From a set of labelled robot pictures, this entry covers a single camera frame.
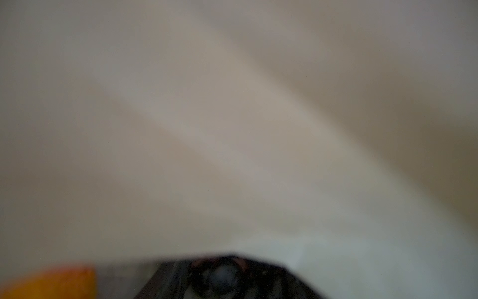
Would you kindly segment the dark grape bunch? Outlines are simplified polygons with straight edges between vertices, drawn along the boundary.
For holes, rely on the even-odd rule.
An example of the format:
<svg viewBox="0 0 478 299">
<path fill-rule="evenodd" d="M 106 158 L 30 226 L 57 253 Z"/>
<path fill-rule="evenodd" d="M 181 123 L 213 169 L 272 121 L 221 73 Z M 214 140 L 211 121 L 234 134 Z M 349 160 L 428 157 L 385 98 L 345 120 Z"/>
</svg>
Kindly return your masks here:
<svg viewBox="0 0 478 299">
<path fill-rule="evenodd" d="M 189 268 L 188 283 L 201 299 L 289 299 L 286 270 L 237 256 L 202 259 Z"/>
</svg>

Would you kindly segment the yellow translucent plastic bag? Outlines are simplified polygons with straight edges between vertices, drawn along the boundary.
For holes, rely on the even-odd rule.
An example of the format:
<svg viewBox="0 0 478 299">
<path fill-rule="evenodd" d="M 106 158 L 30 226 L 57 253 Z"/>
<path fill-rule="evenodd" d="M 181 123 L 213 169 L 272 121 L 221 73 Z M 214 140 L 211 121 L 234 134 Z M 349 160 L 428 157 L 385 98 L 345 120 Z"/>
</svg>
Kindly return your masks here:
<svg viewBox="0 0 478 299">
<path fill-rule="evenodd" d="M 241 254 L 478 296 L 476 1 L 2 1 L 1 282 Z"/>
</svg>

